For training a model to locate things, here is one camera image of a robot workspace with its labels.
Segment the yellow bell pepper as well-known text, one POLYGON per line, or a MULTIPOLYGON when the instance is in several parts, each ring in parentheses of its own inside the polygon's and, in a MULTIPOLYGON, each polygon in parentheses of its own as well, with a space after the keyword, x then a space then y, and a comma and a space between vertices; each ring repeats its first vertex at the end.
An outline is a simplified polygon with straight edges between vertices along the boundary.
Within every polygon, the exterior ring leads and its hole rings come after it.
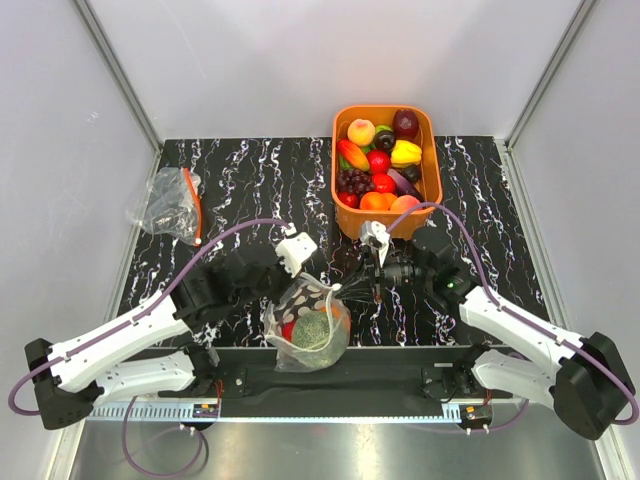
POLYGON ((422 161, 422 148, 407 140, 397 140, 391 151, 391 165, 394 168, 406 168, 418 165, 422 161))

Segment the green netted melon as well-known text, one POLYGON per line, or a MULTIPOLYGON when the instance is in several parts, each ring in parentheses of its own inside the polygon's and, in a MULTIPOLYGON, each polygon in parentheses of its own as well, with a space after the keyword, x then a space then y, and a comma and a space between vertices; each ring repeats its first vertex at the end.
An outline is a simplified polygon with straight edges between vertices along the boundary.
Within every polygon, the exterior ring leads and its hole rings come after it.
POLYGON ((293 329, 294 358, 310 370, 328 368, 344 354, 349 337, 349 330, 335 328, 324 313, 306 313, 295 322, 293 329))

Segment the red tomato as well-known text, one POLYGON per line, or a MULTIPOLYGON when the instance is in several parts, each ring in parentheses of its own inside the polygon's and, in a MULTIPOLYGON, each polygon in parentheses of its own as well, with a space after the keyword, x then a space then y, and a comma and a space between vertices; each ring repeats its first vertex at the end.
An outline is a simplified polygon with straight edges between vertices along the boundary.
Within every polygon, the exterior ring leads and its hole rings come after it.
POLYGON ((396 192, 396 183, 388 174, 374 174, 371 177, 371 181, 374 184, 375 191, 381 194, 394 194, 396 192))

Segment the yellow red peach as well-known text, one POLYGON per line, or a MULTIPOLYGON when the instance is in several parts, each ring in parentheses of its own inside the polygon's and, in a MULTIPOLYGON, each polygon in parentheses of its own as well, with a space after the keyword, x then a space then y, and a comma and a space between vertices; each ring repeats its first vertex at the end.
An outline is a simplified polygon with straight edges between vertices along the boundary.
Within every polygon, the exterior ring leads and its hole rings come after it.
POLYGON ((347 139, 359 147, 365 147, 372 143, 376 133, 376 127, 367 119, 356 119, 350 123, 347 129, 347 139))

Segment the polka dot zip bag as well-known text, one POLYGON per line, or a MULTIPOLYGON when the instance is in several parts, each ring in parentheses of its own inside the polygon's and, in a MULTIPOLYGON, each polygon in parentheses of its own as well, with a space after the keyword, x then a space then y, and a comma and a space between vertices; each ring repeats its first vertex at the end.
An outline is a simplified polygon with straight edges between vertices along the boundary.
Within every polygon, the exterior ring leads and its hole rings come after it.
POLYGON ((277 372, 320 371, 343 356, 351 313, 337 298, 340 289, 302 273, 279 301, 268 304, 262 323, 265 341, 276 349, 277 372))

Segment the small red cherry fruit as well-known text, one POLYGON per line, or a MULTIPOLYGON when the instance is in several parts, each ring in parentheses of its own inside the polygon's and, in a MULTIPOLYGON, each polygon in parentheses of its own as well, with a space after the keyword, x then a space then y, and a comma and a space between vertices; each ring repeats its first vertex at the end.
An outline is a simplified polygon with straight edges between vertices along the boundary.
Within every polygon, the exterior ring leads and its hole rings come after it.
POLYGON ((338 199, 342 204, 344 204, 349 208, 352 208, 352 209, 359 208, 360 199, 357 194, 350 193, 350 192, 339 192, 338 199))

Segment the small red round fruit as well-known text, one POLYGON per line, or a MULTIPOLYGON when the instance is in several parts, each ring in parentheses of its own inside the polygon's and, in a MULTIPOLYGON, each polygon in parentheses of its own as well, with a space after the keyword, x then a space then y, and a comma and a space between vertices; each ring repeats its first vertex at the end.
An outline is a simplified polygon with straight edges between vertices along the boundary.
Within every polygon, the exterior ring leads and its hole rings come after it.
POLYGON ((374 175, 378 173, 386 174, 391 168, 390 156, 381 150, 371 150, 366 154, 369 163, 369 173, 374 175))

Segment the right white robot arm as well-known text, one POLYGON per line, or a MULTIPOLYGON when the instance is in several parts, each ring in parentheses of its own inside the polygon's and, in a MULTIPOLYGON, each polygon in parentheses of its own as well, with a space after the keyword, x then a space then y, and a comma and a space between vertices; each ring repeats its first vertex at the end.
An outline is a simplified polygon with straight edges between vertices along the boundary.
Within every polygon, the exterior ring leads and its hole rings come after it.
POLYGON ((475 344, 444 375, 444 389, 470 397, 482 390, 520 396, 553 410, 588 440, 600 439, 635 405, 635 387, 611 338, 570 332, 506 300, 463 270, 451 243, 430 228, 414 231, 408 252, 392 248, 379 222, 365 222, 359 240, 362 257, 345 289, 367 286, 368 298, 378 300, 386 288, 409 287, 439 313, 486 332, 517 354, 475 344))

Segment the purple grape bunch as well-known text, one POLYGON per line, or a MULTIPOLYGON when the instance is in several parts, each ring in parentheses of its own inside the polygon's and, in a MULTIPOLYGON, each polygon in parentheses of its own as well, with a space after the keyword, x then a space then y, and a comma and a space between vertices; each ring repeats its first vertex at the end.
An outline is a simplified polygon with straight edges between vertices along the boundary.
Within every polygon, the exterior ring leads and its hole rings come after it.
POLYGON ((338 193, 348 193, 362 197, 375 190, 375 184, 371 176, 358 169, 341 170, 336 180, 338 193))

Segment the dark purple plum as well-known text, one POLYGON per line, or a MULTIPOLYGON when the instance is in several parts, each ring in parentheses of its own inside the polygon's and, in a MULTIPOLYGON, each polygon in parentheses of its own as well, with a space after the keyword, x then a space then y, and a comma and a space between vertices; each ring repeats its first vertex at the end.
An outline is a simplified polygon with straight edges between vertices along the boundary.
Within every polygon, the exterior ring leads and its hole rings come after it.
POLYGON ((390 153, 395 147, 396 135, 392 130, 380 130, 375 134, 373 144, 376 150, 390 153))

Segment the crumpled orange zip bag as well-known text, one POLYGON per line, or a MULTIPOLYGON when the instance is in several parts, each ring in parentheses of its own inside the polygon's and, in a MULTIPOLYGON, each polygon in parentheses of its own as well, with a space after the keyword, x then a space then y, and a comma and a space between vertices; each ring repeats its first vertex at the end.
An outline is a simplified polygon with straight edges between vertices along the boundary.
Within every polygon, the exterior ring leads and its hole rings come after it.
POLYGON ((127 219, 147 234, 167 234, 199 247, 204 223, 200 184, 201 177, 189 168, 163 167, 126 211, 127 219))

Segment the red yellow mango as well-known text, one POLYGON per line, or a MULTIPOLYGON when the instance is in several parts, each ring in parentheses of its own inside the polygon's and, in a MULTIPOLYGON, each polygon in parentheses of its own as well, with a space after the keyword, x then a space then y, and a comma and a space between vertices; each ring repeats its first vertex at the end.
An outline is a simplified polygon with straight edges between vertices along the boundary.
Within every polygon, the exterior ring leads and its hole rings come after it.
POLYGON ((358 169, 368 172, 370 164, 366 154, 354 142, 348 139, 337 141, 338 163, 344 169, 358 169))

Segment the purple eggplant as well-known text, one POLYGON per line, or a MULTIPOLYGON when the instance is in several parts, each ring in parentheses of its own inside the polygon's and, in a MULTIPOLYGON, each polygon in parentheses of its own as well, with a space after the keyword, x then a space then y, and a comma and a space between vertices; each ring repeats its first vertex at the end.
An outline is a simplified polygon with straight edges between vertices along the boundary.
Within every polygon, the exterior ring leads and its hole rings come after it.
POLYGON ((396 195, 405 196, 409 195, 416 198, 419 202, 424 202, 425 198, 420 191, 405 178, 401 173, 394 169, 389 169, 387 175, 394 181, 396 185, 396 195))

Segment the orange bell pepper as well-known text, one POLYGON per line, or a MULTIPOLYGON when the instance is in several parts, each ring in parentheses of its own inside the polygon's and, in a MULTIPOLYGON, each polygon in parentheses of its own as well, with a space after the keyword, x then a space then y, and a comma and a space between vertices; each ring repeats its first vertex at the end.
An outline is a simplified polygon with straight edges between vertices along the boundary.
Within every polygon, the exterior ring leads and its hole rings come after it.
POLYGON ((348 309, 340 307, 339 305, 332 305, 330 308, 322 307, 319 311, 332 320, 335 328, 351 329, 351 317, 348 309))

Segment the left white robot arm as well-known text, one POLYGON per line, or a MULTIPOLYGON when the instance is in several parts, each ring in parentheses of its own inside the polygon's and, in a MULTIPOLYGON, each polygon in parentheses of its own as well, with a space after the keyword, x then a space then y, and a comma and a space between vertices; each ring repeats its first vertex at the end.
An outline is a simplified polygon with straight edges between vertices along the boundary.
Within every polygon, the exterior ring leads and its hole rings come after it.
POLYGON ((99 328, 66 342, 30 342, 25 355, 44 428, 65 428, 102 403, 135 395, 208 394, 216 367, 205 348, 191 346, 145 360, 136 354, 225 319, 255 300, 279 300, 305 262, 269 247, 235 250, 222 262, 194 267, 174 290, 154 294, 99 328))

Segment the orange tangerine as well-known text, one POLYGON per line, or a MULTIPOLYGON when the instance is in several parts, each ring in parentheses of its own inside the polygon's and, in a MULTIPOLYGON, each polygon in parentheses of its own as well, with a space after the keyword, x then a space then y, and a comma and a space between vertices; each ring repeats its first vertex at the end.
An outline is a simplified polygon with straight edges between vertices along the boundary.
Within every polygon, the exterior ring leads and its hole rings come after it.
POLYGON ((397 196, 393 193, 371 191, 362 196, 359 202, 359 209, 365 211, 389 211, 396 200, 397 196))

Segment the pink orange peach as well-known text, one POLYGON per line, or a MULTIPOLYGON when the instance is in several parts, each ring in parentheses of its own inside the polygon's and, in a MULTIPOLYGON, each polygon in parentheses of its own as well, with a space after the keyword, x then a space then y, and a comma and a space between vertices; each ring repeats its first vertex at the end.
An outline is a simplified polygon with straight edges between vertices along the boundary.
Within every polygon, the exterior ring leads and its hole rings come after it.
POLYGON ((420 201, 411 195, 397 197, 390 205, 389 211, 394 214, 402 214, 420 204, 420 201))

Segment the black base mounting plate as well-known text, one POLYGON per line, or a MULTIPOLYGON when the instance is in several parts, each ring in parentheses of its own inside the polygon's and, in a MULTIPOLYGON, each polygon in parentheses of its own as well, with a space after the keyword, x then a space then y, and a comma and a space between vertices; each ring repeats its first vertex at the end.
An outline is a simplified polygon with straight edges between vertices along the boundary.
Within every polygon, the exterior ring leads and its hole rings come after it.
POLYGON ((224 420, 277 423, 427 421, 484 393, 455 369, 469 346, 351 347, 333 366, 280 372, 273 348, 221 348, 184 399, 220 400, 224 420))

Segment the red pomegranate fruit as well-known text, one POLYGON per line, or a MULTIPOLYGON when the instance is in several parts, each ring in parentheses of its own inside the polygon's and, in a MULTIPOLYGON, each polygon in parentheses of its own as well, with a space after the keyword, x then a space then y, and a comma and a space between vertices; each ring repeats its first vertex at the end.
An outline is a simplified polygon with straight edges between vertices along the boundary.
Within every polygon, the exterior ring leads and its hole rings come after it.
POLYGON ((286 323, 281 329, 282 337, 288 342, 292 341, 294 327, 295 327, 295 323, 289 322, 289 323, 286 323))

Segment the dark red apple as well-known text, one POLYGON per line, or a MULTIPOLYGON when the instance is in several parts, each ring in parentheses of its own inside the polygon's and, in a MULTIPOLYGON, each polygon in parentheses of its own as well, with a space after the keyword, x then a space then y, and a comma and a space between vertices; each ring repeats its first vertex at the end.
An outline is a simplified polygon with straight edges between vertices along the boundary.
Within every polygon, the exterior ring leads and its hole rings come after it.
POLYGON ((393 117, 392 129, 397 139, 413 140, 420 131, 416 113, 411 109, 398 109, 393 117))

